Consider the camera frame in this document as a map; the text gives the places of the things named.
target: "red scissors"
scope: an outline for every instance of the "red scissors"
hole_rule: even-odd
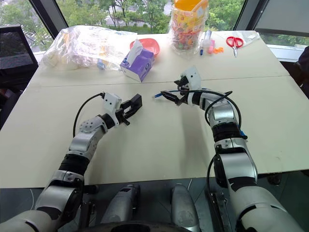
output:
[[[234,56],[237,57],[237,48],[243,46],[243,40],[238,37],[230,36],[226,39],[226,43],[233,48]]]

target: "scissors handle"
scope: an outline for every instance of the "scissors handle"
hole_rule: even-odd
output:
[[[243,40],[241,38],[234,37],[234,36],[227,37],[226,43],[230,47],[237,47],[238,48],[238,47],[243,46]]]

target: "silver robot arm segment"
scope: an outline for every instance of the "silver robot arm segment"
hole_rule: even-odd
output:
[[[59,169],[38,197],[35,209],[0,224],[0,231],[54,232],[75,218],[83,198],[84,173],[98,142],[108,129],[121,123],[129,125],[127,119],[142,106],[139,94],[122,104],[115,94],[102,96],[107,113],[80,125]]]
[[[175,81],[183,96],[179,99],[168,91],[162,95],[177,105],[198,105],[206,110],[219,96],[202,89],[195,67]],[[216,155],[213,158],[217,183],[228,188],[237,216],[238,232],[303,232],[277,199],[257,186],[257,168],[246,145],[247,136],[239,128],[231,101],[226,98],[213,104],[207,117],[214,137]]]

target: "white table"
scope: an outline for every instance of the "white table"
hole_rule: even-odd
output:
[[[164,41],[164,35],[151,37]],[[182,66],[157,62],[142,84],[118,72],[40,68],[0,131],[0,187],[43,187],[66,154],[79,106],[101,91],[116,93],[124,101],[139,93],[143,107],[129,119],[130,126],[113,128],[102,138],[86,171],[86,184],[205,176],[214,148],[203,112],[197,106],[177,107],[152,98],[161,90],[174,89],[172,81],[192,64],[202,75],[202,86],[233,91],[231,98],[241,110],[242,129],[249,136],[248,148],[259,173],[309,168],[309,101],[263,41],[243,48],[237,59],[225,48],[211,58],[196,55],[184,60],[160,46]],[[214,71],[219,62],[227,69]],[[85,106],[79,121],[103,113],[102,99],[97,98]]]

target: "black chair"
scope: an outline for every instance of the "black chair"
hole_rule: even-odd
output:
[[[37,68],[21,26],[0,27],[0,85],[24,90]]]

